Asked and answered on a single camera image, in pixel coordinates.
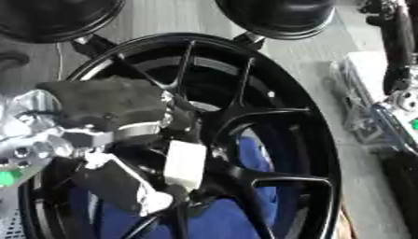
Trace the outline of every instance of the gray floor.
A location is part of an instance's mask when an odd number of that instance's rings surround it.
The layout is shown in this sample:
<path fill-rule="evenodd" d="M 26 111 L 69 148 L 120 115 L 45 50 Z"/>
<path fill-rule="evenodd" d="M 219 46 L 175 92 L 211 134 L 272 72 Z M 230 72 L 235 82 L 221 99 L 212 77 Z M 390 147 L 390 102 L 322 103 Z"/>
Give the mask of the gray floor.
<path fill-rule="evenodd" d="M 243 32 L 228 21 L 212 0 L 128 0 L 117 21 L 101 32 L 117 42 L 132 37 L 167 32 L 198 32 L 232 38 Z M 32 63 L 0 75 L 0 92 L 11 95 L 32 88 L 36 82 L 55 80 L 57 54 L 54 45 L 34 46 L 0 40 L 0 50 L 21 49 Z M 85 58 L 63 44 L 64 74 Z M 343 171 L 344 199 L 360 239 L 409 238 L 395 206 L 378 160 L 364 151 L 341 126 L 340 110 L 326 88 L 331 61 L 356 50 L 382 49 L 377 29 L 356 13 L 354 0 L 340 1 L 337 16 L 321 35 L 301 41 L 269 40 L 263 53 L 288 70 L 312 95 L 327 118 L 338 145 Z"/>

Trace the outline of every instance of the cable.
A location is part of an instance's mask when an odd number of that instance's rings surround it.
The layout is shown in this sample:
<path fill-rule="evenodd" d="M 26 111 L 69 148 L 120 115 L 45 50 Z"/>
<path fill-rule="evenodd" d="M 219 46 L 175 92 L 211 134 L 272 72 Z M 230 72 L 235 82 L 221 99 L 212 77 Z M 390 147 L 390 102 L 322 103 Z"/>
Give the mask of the cable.
<path fill-rule="evenodd" d="M 63 49 L 61 48 L 61 43 L 55 44 L 55 48 L 57 50 L 58 54 L 58 75 L 57 79 L 58 81 L 63 80 Z"/>

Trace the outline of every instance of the white block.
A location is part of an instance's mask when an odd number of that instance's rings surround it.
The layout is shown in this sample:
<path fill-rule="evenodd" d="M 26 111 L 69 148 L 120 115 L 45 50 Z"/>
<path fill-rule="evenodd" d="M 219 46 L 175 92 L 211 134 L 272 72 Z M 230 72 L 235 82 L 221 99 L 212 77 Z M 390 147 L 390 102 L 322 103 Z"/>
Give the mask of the white block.
<path fill-rule="evenodd" d="M 188 191 L 201 186 L 206 147 L 181 141 L 172 141 L 164 167 L 164 178 L 167 184 L 177 184 Z"/>

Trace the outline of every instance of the metal bracket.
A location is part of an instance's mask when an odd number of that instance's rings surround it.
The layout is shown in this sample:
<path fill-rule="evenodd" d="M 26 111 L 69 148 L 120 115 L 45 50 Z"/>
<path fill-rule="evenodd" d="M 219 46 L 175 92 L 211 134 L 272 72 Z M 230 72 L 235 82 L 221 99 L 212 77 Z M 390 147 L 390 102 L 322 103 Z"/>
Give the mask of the metal bracket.
<path fill-rule="evenodd" d="M 77 38 L 71 44 L 76 52 L 89 58 L 98 57 L 118 45 L 96 34 Z"/>
<path fill-rule="evenodd" d="M 266 37 L 262 35 L 256 35 L 251 32 L 246 32 L 241 35 L 237 35 L 233 38 L 233 41 L 245 45 L 250 49 L 261 50 L 266 41 Z"/>

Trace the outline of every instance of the screw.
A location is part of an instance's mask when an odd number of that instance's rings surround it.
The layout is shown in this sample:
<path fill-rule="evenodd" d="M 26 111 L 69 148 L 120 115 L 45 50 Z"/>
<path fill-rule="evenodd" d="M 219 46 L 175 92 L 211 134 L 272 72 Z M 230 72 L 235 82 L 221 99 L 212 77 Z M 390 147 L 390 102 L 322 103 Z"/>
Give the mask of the screw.
<path fill-rule="evenodd" d="M 31 150 L 27 147 L 21 147 L 15 149 L 15 156 L 16 158 L 23 159 L 29 156 Z"/>
<path fill-rule="evenodd" d="M 27 168 L 27 167 L 29 167 L 29 162 L 28 161 L 22 161 L 22 162 L 19 162 L 18 163 L 18 167 L 19 168 Z"/>
<path fill-rule="evenodd" d="M 0 159 L 0 167 L 6 167 L 10 163 L 10 160 L 7 158 Z"/>
<path fill-rule="evenodd" d="M 274 98 L 274 97 L 276 97 L 276 93 L 275 93 L 274 91 L 269 91 L 269 92 L 267 93 L 267 95 L 268 95 L 270 98 Z"/>

